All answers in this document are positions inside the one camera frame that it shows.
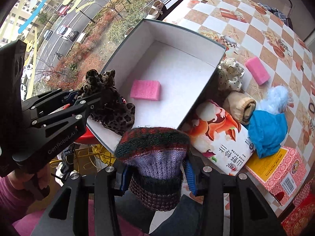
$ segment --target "striped knit beanie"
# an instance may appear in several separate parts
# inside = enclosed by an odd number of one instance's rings
[[[137,168],[130,190],[152,210],[168,211],[181,197],[182,160],[189,137],[171,128],[135,128],[122,136],[115,157]]]

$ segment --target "pink sponge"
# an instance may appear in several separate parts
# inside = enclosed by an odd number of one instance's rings
[[[258,57],[254,57],[246,61],[245,66],[251,72],[258,85],[262,85],[269,80],[270,75]]]
[[[161,84],[158,81],[134,80],[130,97],[135,99],[160,100]]]

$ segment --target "white shoe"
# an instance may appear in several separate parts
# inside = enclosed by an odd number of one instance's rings
[[[125,32],[125,37],[127,37],[128,34],[130,34],[130,32],[134,29],[134,27],[129,28],[126,32]]]
[[[162,3],[161,0],[158,0],[158,1],[155,1],[155,2],[153,3],[153,5],[152,5],[151,8],[157,10],[160,14],[163,14],[163,12],[162,12],[163,6],[164,6],[164,3]]]
[[[159,16],[160,16],[159,11],[155,10],[154,8],[151,8],[151,9],[149,10],[148,15],[147,15],[145,18],[148,18],[148,19],[157,19]]]

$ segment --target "hand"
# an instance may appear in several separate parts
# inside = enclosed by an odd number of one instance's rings
[[[24,189],[24,182],[29,181],[34,174],[27,174],[20,169],[16,169],[8,174],[8,179],[16,190],[23,190]],[[43,167],[39,172],[37,172],[38,178],[38,186],[40,189],[44,189],[48,186],[50,181],[50,168],[49,164]]]

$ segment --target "leopard print scarf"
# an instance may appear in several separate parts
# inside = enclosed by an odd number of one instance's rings
[[[88,97],[104,89],[110,89],[114,93],[112,102],[106,103],[104,107],[93,109],[90,116],[95,121],[100,121],[105,128],[123,135],[130,130],[134,124],[135,106],[126,103],[114,87],[115,70],[109,70],[99,74],[95,69],[86,73],[83,87],[78,91],[76,98]]]

